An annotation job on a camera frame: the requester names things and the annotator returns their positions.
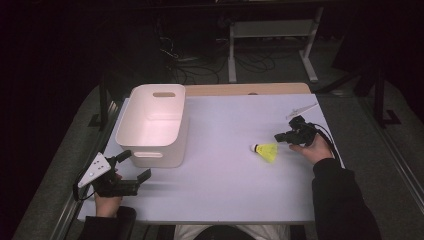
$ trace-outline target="hand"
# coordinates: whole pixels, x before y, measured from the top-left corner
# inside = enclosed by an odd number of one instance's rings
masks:
[[[97,217],[116,217],[119,206],[121,206],[122,197],[100,197],[97,193],[94,194],[96,202],[96,216]]]
[[[289,148],[305,156],[312,164],[325,158],[333,158],[330,147],[319,134],[315,135],[314,142],[310,146],[290,145]]]

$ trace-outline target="metal frame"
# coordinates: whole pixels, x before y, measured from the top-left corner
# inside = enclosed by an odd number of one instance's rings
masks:
[[[284,20],[262,22],[235,22],[230,26],[230,49],[228,57],[228,80],[229,83],[237,83],[237,74],[234,59],[234,39],[245,37],[275,37],[275,36],[307,36],[308,40],[303,50],[299,51],[300,58],[309,80],[318,82],[318,77],[309,60],[309,54],[314,43],[315,36],[321,21],[324,7],[317,8],[315,18],[308,20]]]

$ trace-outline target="person's arm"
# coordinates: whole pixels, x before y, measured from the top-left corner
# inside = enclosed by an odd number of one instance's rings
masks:
[[[291,145],[290,148],[314,164],[312,191],[318,239],[381,239],[354,173],[340,166],[325,140],[317,135],[309,147]]]
[[[103,198],[95,194],[96,216],[87,216],[79,239],[117,239],[120,219],[117,217],[122,197]]]

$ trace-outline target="storage box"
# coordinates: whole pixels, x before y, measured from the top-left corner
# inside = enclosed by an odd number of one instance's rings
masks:
[[[116,142],[131,150],[137,167],[178,167],[187,141],[189,116],[185,87],[147,84],[132,90],[119,123]]]

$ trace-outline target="shuttlecock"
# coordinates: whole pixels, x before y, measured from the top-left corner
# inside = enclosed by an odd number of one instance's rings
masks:
[[[255,144],[251,150],[258,153],[265,161],[272,163],[278,153],[278,145],[276,143]]]

